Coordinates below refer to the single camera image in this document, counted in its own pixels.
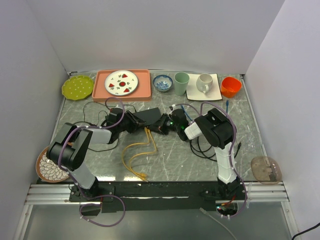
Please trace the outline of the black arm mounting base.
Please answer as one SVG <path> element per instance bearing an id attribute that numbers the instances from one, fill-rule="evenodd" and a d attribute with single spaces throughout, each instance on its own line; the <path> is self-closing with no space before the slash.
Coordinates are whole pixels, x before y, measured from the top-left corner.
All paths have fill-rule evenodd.
<path id="1" fill-rule="evenodd" d="M 96 197 L 84 197 L 77 186 L 71 188 L 72 203 L 98 204 L 102 213 L 118 211 L 216 209 L 218 201 L 244 200 L 244 186 L 236 180 L 220 181 L 104 181 Z"/>

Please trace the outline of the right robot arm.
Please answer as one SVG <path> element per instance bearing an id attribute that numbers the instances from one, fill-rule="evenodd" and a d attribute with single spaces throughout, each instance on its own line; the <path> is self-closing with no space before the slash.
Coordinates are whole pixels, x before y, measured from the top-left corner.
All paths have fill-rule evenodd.
<path id="1" fill-rule="evenodd" d="M 228 200 L 236 194 L 240 180 L 233 167 L 234 129 L 227 116 L 217 108 L 212 108 L 207 114 L 196 117 L 193 122 L 187 120 L 182 109 L 175 109 L 171 114 L 164 113 L 161 118 L 147 128 L 161 135 L 167 135 L 169 131 L 176 132 L 184 142 L 203 135 L 215 151 L 218 164 L 219 195 Z"/>

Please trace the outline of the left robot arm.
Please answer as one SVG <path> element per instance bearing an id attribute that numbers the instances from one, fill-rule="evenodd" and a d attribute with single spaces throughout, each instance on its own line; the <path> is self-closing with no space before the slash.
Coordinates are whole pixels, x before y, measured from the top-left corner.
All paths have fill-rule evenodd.
<path id="1" fill-rule="evenodd" d="M 133 133 L 146 122 L 145 113 L 132 113 L 118 107 L 111 109 L 100 126 L 77 126 L 67 122 L 50 143 L 46 157 L 67 173 L 87 201 L 94 201 L 99 195 L 99 181 L 85 164 L 89 145 L 110 145 L 120 133 Z"/>

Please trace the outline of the black network switch box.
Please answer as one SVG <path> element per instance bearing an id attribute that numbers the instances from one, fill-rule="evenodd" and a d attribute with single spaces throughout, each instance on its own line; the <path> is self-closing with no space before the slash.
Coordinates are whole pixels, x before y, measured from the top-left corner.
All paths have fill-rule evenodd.
<path id="1" fill-rule="evenodd" d="M 158 107 L 135 112 L 135 113 L 133 113 L 133 115 L 135 117 L 139 118 L 140 120 L 144 121 L 144 126 L 149 126 L 149 125 L 154 124 L 162 116 L 160 109 Z"/>

